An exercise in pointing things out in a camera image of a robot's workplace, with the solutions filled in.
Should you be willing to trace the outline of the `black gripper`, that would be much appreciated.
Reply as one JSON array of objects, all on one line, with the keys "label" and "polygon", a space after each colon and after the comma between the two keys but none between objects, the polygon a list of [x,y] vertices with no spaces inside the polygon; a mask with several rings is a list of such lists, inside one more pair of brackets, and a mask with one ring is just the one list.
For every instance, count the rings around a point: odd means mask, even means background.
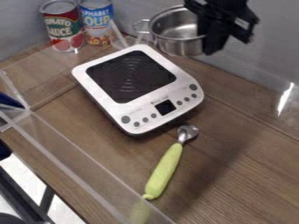
[{"label": "black gripper", "polygon": [[244,44],[251,42],[259,17],[248,8],[248,0],[184,0],[184,7],[198,16],[207,55],[224,48],[230,36]]}]

